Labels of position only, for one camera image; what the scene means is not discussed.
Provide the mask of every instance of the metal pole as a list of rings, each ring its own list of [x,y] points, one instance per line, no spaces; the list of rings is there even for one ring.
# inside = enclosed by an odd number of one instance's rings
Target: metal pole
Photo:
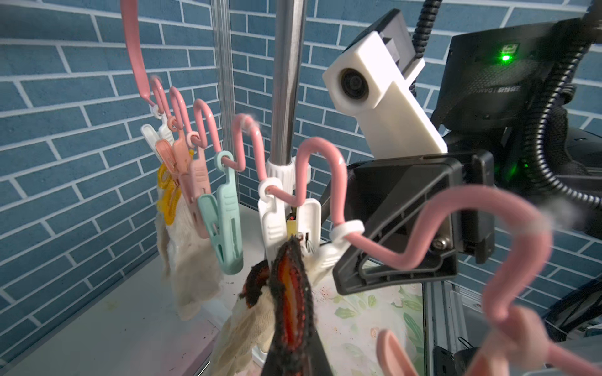
[[[220,100],[220,125],[223,149],[234,151],[231,124],[234,120],[234,76],[232,73],[232,46],[230,40],[230,8],[228,0],[211,0],[211,21],[215,39],[217,94]],[[236,175],[238,193],[238,174]]]
[[[278,0],[276,3],[270,161],[279,166],[291,162],[306,8],[307,0]]]

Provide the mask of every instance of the black corrugated cable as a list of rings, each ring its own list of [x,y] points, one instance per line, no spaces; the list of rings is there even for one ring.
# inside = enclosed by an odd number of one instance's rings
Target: black corrugated cable
[[[595,40],[592,29],[600,24],[600,3],[592,1],[592,5],[583,16],[584,30],[577,33],[563,53],[562,58],[554,64],[545,80],[539,96],[533,101],[523,137],[523,160],[527,177],[534,188],[543,193],[559,194],[565,198],[585,204],[589,208],[602,207],[599,196],[574,190],[558,179],[551,170],[544,155],[545,128],[554,108],[554,103],[561,95],[565,84],[571,82],[579,62]]]
[[[416,51],[416,59],[420,59],[424,56],[426,45],[429,42],[430,32],[433,30],[435,18],[437,17],[440,6],[440,0],[425,0],[422,4],[418,23],[416,24],[416,29],[412,36],[412,45],[414,45],[414,51]],[[410,91],[416,96],[416,80],[410,85]]]

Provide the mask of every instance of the camera lens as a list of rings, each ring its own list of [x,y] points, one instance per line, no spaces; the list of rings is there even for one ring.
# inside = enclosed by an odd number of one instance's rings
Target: camera lens
[[[368,83],[355,69],[346,69],[341,75],[341,86],[349,98],[361,99],[368,94]]]

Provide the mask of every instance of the floral tablecloth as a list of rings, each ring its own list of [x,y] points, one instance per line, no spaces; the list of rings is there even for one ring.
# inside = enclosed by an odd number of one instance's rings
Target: floral tablecloth
[[[398,285],[341,296],[332,276],[312,289],[317,328],[335,376],[382,376],[376,358],[381,329],[395,333],[424,375],[422,285]]]

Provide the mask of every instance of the mint green clothespin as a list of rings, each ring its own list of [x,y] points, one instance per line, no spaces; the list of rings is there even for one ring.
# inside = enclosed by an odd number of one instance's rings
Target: mint green clothespin
[[[224,156],[232,160],[234,157],[225,150],[215,157],[217,169],[226,171],[226,183],[217,189],[217,199],[212,194],[203,194],[197,199],[197,205],[220,268],[225,274],[234,275],[243,269],[243,239],[234,169],[223,165]]]

